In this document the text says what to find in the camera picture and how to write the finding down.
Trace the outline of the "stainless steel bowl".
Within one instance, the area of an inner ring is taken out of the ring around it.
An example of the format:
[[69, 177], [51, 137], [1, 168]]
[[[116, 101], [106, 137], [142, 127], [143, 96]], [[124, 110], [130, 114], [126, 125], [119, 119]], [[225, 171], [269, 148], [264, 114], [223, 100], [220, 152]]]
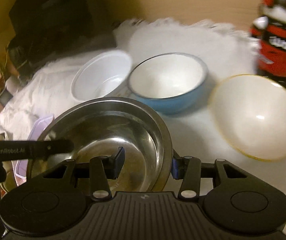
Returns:
[[71, 153], [50, 156], [46, 161], [31, 160], [27, 179], [45, 172], [65, 159], [87, 163], [98, 156], [111, 156], [125, 149], [125, 163], [111, 192], [162, 191], [172, 166], [170, 132], [161, 116], [134, 99], [109, 97], [86, 101], [57, 117], [39, 140], [68, 139]]

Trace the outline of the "blue enamel bowl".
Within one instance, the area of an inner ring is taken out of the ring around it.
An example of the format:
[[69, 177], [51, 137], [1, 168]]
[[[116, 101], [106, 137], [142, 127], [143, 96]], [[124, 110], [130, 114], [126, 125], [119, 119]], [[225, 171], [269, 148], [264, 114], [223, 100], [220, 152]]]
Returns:
[[165, 115], [193, 106], [204, 91], [208, 67], [187, 53], [156, 55], [138, 64], [127, 85], [138, 101]]

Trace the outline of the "red rectangular baking dish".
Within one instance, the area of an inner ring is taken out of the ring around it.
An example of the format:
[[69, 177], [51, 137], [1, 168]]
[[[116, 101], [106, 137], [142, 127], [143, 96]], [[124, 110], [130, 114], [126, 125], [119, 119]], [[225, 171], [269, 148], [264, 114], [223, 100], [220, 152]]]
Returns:
[[[54, 114], [49, 114], [47, 116], [39, 118], [34, 123], [33, 128], [31, 129], [31, 132], [29, 133], [27, 139], [29, 141], [31, 140], [36, 141], [40, 137], [42, 132], [53, 122], [54, 119], [55, 119]], [[17, 186], [20, 186], [26, 182], [27, 165], [28, 165], [27, 159], [12, 161], [13, 175]]]

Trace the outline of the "white floral bowl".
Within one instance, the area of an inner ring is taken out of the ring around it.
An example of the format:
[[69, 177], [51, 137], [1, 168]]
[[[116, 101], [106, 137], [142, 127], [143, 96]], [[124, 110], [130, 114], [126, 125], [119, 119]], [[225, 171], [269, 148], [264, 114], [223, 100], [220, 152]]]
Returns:
[[123, 50], [110, 50], [92, 58], [76, 73], [71, 95], [79, 102], [114, 94], [132, 70], [132, 58]]

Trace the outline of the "cream gold-rimmed bowl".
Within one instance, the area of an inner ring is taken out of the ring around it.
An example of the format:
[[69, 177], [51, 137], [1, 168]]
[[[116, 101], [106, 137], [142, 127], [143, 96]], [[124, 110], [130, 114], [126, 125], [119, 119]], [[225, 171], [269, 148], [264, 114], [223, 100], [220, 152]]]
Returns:
[[212, 90], [208, 109], [222, 138], [260, 161], [286, 158], [286, 89], [258, 75], [242, 74]]

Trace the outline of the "white towel cloth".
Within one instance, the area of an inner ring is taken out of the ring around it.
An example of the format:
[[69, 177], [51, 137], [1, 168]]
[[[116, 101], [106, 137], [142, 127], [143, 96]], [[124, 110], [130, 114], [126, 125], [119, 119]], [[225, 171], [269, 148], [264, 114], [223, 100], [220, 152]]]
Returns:
[[286, 239], [286, 89], [253, 74], [211, 88], [212, 70], [252, 64], [249, 41], [215, 45], [173, 29], [50, 62], [0, 113], [52, 113], [18, 130], [0, 161], [27, 179], [0, 201], [4, 239]]

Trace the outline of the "red panda robot figure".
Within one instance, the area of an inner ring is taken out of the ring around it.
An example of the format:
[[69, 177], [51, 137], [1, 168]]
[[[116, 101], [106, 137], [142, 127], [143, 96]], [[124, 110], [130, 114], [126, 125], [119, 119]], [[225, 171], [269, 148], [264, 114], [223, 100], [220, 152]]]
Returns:
[[286, 88], [286, 0], [262, 0], [250, 33], [258, 42], [257, 75]]

